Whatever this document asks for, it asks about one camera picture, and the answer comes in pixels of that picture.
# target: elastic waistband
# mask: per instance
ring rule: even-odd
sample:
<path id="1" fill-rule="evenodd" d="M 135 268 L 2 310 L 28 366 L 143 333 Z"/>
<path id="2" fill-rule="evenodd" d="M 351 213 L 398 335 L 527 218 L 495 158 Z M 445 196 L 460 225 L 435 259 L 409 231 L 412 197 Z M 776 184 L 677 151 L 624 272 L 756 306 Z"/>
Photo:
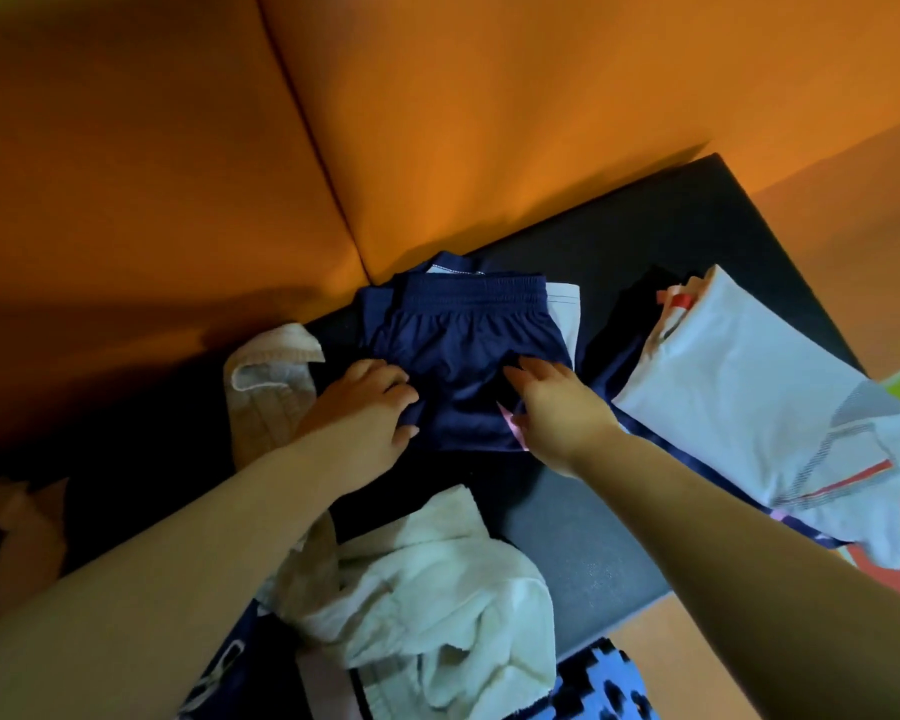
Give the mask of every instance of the elastic waistband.
<path id="1" fill-rule="evenodd" d="M 396 300 L 401 311 L 414 313 L 515 309 L 546 311 L 547 281 L 543 275 L 413 273 L 407 276 Z"/>

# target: black leather surface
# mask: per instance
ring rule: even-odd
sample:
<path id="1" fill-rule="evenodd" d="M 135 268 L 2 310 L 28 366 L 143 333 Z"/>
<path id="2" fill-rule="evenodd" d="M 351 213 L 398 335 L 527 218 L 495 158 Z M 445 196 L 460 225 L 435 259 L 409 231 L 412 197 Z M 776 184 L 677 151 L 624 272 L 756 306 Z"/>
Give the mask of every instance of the black leather surface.
<path id="1" fill-rule="evenodd" d="M 785 321 L 859 368 L 717 155 L 611 192 L 475 254 L 498 269 L 580 286 L 578 365 L 617 294 L 651 266 L 683 275 L 719 264 Z M 328 380 L 356 355 L 356 316 L 344 309 L 308 327 L 331 359 L 314 376 Z M 337 501 L 337 533 L 346 540 L 395 520 L 457 483 L 471 489 L 490 531 L 522 550 L 546 579 L 560 657 L 669 591 L 660 570 L 586 485 L 525 454 L 408 452 L 392 472 Z"/>

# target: forearm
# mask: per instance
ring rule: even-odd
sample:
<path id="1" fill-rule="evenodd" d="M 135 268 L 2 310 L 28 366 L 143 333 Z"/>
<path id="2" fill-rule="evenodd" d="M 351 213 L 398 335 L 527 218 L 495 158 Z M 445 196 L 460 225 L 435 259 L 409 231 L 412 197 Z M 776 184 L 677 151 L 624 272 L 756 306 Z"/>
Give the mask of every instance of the forearm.
<path id="1" fill-rule="evenodd" d="M 899 594 L 646 440 L 608 434 L 575 470 L 765 716 L 900 716 Z"/>
<path id="2" fill-rule="evenodd" d="M 173 717 L 332 501 L 317 465 L 274 451 L 1 619 L 0 718 Z"/>

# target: hand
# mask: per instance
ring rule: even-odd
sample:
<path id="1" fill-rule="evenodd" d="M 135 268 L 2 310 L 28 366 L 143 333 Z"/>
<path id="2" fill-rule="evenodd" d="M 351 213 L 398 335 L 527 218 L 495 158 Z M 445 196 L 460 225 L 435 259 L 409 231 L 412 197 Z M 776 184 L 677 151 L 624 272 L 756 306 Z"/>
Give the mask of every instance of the hand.
<path id="1" fill-rule="evenodd" d="M 608 435 L 621 433 L 610 406 L 562 363 L 520 357 L 520 368 L 504 366 L 506 380 L 527 413 L 513 421 L 529 451 L 554 472 L 576 477 L 574 466 Z"/>
<path id="2" fill-rule="evenodd" d="M 396 425 L 403 410 L 420 399 L 409 380 L 402 368 L 386 361 L 355 362 L 303 417 L 293 441 L 326 466 L 334 499 L 392 468 L 420 431 Z"/>

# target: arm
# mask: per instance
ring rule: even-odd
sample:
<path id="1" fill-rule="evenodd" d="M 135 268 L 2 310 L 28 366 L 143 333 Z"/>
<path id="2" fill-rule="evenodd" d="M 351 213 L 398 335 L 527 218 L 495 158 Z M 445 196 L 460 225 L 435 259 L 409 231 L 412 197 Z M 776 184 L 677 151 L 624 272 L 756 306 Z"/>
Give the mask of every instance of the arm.
<path id="1" fill-rule="evenodd" d="M 623 432 L 564 366 L 521 367 L 530 451 L 624 521 L 760 714 L 900 717 L 900 594 Z"/>
<path id="2" fill-rule="evenodd" d="M 406 381 L 355 363 L 298 441 L 0 619 L 0 718 L 173 717 L 290 547 L 407 447 Z"/>

